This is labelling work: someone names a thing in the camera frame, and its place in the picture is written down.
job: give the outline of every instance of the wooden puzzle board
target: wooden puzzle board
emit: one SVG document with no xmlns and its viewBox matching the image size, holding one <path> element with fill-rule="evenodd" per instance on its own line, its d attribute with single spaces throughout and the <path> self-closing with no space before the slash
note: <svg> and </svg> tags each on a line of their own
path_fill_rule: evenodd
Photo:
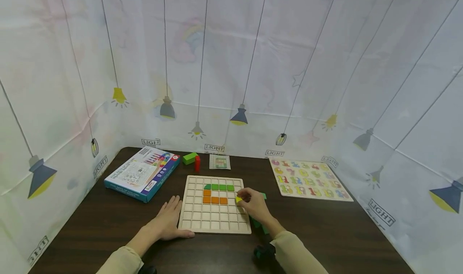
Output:
<svg viewBox="0 0 463 274">
<path fill-rule="evenodd" d="M 353 202 L 331 168 L 323 162 L 270 158 L 280 193 L 285 197 Z"/>
<path fill-rule="evenodd" d="M 249 215 L 235 203 L 243 180 L 210 177 L 186 177 L 179 229 L 200 233 L 250 234 Z"/>
</svg>

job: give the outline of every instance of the table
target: table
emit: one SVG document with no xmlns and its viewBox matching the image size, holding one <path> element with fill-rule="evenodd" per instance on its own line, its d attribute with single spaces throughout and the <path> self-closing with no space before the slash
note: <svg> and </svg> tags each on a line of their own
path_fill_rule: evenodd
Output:
<svg viewBox="0 0 463 274">
<path fill-rule="evenodd" d="M 66 225 L 43 253 L 31 274 L 94 274 L 110 254 L 125 245 L 172 195 L 183 197 L 194 164 L 174 170 L 154 198 L 144 204 L 111 189 L 103 180 L 138 148 L 124 148 L 111 162 Z M 184 155 L 184 152 L 172 151 Z M 244 185 L 267 194 L 270 212 L 301 239 L 329 274 L 413 273 L 357 203 L 285 198 L 267 159 L 231 156 L 231 170 L 209 170 L 200 153 L 201 176 L 241 178 Z M 252 261 L 262 232 L 251 235 L 197 234 L 188 240 L 160 241 L 143 257 L 159 274 L 272 273 Z"/>
</svg>

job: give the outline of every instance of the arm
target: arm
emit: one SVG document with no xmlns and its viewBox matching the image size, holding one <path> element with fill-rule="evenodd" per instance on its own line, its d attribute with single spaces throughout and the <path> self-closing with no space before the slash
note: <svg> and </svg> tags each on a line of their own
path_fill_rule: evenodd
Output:
<svg viewBox="0 0 463 274">
<path fill-rule="evenodd" d="M 277 219 L 270 214 L 265 200 L 258 191 L 250 188 L 241 189 L 238 196 L 243 207 L 254 219 L 265 226 L 272 237 L 275 247 L 275 258 L 286 273 L 327 274 L 320 262 L 305 248 L 301 240 L 286 231 Z"/>
<path fill-rule="evenodd" d="M 158 215 L 143 226 L 129 243 L 109 256 L 97 274 L 137 274 L 143 266 L 141 257 L 158 240 L 193 238 L 195 233 L 177 229 L 182 209 L 180 197 L 172 197 L 164 203 Z"/>
</svg>

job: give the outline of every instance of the red wooden block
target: red wooden block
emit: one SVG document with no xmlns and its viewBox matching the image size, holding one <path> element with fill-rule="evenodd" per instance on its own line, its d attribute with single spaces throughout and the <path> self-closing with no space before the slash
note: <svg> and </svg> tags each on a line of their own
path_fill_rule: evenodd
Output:
<svg viewBox="0 0 463 274">
<path fill-rule="evenodd" d="M 195 172 L 199 173 L 200 171 L 200 165 L 201 165 L 201 159 L 200 156 L 195 156 Z"/>
</svg>

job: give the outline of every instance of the sleeve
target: sleeve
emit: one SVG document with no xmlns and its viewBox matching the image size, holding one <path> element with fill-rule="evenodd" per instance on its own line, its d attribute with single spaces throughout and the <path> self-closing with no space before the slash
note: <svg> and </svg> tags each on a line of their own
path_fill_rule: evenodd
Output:
<svg viewBox="0 0 463 274">
<path fill-rule="evenodd" d="M 292 232 L 279 233 L 271 244 L 275 247 L 275 258 L 286 273 L 328 274 Z"/>
<path fill-rule="evenodd" d="M 142 268 L 140 256 L 129 247 L 120 247 L 113 252 L 97 274 L 137 274 Z"/>
</svg>

